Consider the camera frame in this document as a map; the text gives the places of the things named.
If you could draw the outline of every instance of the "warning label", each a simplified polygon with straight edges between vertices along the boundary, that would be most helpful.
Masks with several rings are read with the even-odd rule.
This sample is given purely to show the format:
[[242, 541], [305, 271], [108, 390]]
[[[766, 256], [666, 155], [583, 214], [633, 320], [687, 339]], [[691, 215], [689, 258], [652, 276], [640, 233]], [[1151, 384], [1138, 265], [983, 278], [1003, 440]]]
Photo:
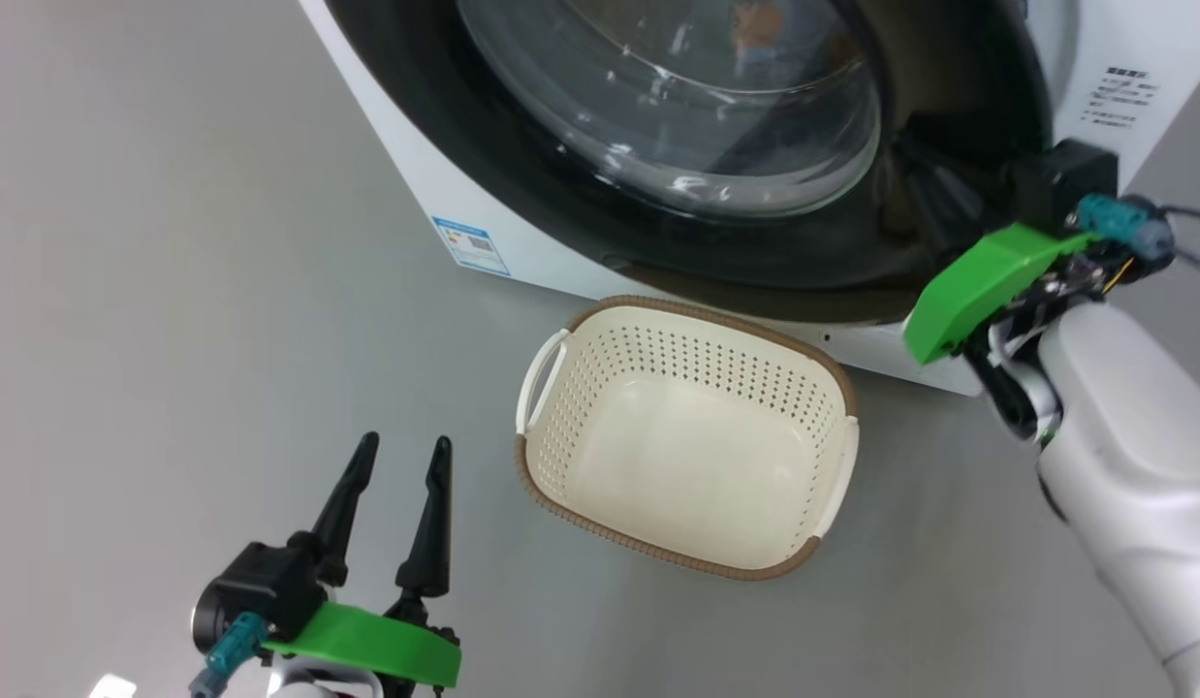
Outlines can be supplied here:
[[485, 230], [445, 218], [432, 217], [432, 222], [458, 265], [503, 276], [510, 275], [510, 270], [502, 260], [502, 253], [497, 252], [497, 246]]
[[1146, 71], [1110, 66], [1088, 96], [1081, 120], [1109, 128], [1135, 128], [1160, 88]]

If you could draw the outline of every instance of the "green 3d printed part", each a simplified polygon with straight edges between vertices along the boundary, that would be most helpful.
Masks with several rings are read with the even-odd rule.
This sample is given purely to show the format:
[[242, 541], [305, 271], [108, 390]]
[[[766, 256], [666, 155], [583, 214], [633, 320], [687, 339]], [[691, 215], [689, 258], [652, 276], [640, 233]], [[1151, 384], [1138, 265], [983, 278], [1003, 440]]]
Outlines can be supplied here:
[[264, 646], [445, 688], [457, 685], [462, 667], [462, 650], [430, 630], [329, 602], [294, 642], [265, 642]]
[[1031, 287], [1057, 257], [1096, 241], [1058, 240], [1022, 224], [985, 235], [923, 290], [906, 323], [906, 348], [919, 363], [950, 355], [985, 319]]

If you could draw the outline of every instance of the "plastic basket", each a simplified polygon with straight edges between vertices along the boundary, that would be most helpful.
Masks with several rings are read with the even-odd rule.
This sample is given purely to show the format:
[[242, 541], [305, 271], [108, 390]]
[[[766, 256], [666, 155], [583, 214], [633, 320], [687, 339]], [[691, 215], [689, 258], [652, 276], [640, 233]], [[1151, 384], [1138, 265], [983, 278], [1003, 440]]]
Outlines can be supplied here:
[[610, 297], [550, 337], [523, 380], [516, 431], [520, 474], [544, 507], [733, 579], [803, 564], [858, 450], [853, 390], [827, 355], [636, 296]]

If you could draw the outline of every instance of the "white washing machine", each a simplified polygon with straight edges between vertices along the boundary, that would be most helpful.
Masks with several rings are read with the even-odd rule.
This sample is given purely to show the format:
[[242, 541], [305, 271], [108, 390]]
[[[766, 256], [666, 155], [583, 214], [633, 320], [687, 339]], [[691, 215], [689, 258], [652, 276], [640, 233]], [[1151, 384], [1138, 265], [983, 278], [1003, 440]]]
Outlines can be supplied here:
[[301, 2], [458, 265], [964, 393], [899, 321], [977, 233], [924, 224], [899, 143], [989, 201], [1064, 138], [1123, 188], [1200, 80], [1200, 0]]

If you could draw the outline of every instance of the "brown rim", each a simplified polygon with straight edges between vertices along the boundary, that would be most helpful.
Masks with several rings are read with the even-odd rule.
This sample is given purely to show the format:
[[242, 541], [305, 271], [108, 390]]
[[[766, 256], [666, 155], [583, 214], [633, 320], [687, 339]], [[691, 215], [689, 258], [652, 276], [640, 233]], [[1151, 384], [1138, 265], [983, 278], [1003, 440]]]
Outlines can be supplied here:
[[[746, 335], [758, 336], [760, 339], [766, 339], [774, 344], [785, 347], [786, 349], [803, 354], [808, 359], [812, 359], [812, 361], [818, 362], [822, 367], [826, 367], [826, 369], [829, 369], [829, 374], [834, 377], [836, 385], [840, 386], [840, 392], [842, 392], [845, 414], [851, 416], [857, 416], [858, 414], [854, 405], [854, 389], [850, 383], [850, 378], [845, 375], [845, 371], [842, 371], [842, 367], [840, 367], [839, 363], [832, 361], [829, 355], [822, 353], [815, 347], [811, 347], [810, 344], [799, 342], [791, 336], [784, 336], [781, 332], [769, 330], [767, 326], [758, 326], [758, 324], [743, 321], [743, 319], [716, 313], [714, 311], [707, 311], [704, 308], [685, 303], [674, 303], [674, 301], [658, 301], [654, 300], [654, 297], [613, 296], [605, 297], [604, 301], [600, 301], [600, 303], [596, 303], [593, 308], [575, 317], [565, 325], [565, 330], [575, 332], [588, 318], [600, 313], [601, 311], [607, 311], [608, 308], [618, 308], [618, 306], [634, 306], [634, 308], [648, 308], [650, 311], [662, 311], [666, 313], [685, 315], [688, 318], [696, 318], [700, 321], [709, 321], [719, 324], [720, 326], [727, 326], [730, 330], [743, 331], [746, 332]], [[673, 550], [668, 550], [666, 548], [659, 548], [656, 544], [644, 543], [640, 538], [632, 538], [630, 535], [620, 534], [612, 528], [596, 523], [587, 517], [578, 516], [578, 513], [563, 507], [560, 504], [553, 503], [550, 497], [539, 489], [535, 481], [530, 476], [530, 464], [527, 461], [527, 438], [521, 433], [515, 437], [515, 464], [518, 468], [518, 477], [522, 481], [523, 487], [527, 488], [527, 493], [530, 494], [535, 503], [547, 509], [547, 511], [556, 513], [558, 517], [562, 517], [583, 530], [588, 530], [592, 531], [592, 534], [601, 536], [601, 538], [608, 538], [614, 543], [625, 544], [625, 547], [631, 550], [637, 550], [644, 555], [650, 555], [691, 570], [704, 571], [704, 573], [708, 574], [719, 574], [730, 579], [743, 579], [744, 582], [772, 579], [776, 578], [776, 576], [786, 574], [792, 568], [802, 565], [814, 552], [816, 552], [816, 548], [820, 547], [820, 536], [812, 535], [811, 538], [805, 540], [798, 553], [794, 553], [794, 555], [790, 559], [758, 570], [746, 570], [709, 562], [698, 558], [674, 553]]]

